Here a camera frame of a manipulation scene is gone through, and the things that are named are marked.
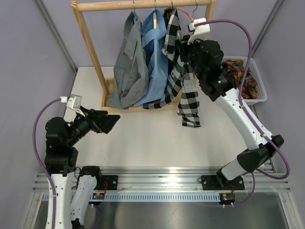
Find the black white checkered shirt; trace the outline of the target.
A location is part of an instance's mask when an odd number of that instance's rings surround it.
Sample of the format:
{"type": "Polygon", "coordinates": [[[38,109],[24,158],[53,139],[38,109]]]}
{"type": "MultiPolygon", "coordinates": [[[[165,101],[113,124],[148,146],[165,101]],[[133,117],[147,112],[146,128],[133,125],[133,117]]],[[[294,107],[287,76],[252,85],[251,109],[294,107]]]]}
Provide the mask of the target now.
{"type": "Polygon", "coordinates": [[[180,58],[179,44],[182,41],[183,33],[177,9],[166,8],[163,19],[167,31],[162,53],[169,61],[167,85],[160,99],[144,103],[141,107],[147,110],[166,107],[181,93],[177,114],[182,117],[182,125],[200,127],[198,115],[200,102],[193,70],[189,63],[182,62],[180,58]]]}

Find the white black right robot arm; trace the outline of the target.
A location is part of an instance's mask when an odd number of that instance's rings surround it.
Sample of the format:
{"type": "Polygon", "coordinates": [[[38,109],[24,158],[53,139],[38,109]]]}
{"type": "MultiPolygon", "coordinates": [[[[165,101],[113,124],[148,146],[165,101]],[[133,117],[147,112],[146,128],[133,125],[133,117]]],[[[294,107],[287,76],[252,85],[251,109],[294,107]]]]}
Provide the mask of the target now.
{"type": "Polygon", "coordinates": [[[227,189],[237,177],[254,172],[272,158],[284,139],[268,131],[243,99],[238,97],[239,89],[234,79],[221,69],[224,53],[218,42],[191,41],[190,35],[185,35],[180,52],[181,60],[191,65],[201,90],[226,113],[245,142],[246,150],[214,176],[216,185],[227,189]]]}

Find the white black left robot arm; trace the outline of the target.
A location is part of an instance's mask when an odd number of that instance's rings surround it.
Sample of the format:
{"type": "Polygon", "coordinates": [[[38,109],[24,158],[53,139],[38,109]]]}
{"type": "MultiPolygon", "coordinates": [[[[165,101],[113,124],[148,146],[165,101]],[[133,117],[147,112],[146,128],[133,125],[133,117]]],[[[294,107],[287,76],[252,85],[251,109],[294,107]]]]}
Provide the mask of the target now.
{"type": "Polygon", "coordinates": [[[98,166],[83,166],[72,194],[78,150],[74,147],[87,133],[109,133],[119,121],[118,114],[80,107],[70,123],[54,117],[46,125],[44,164],[50,175],[48,221],[46,228],[82,229],[84,216],[94,190],[112,190],[117,176],[104,176],[98,166]]]}

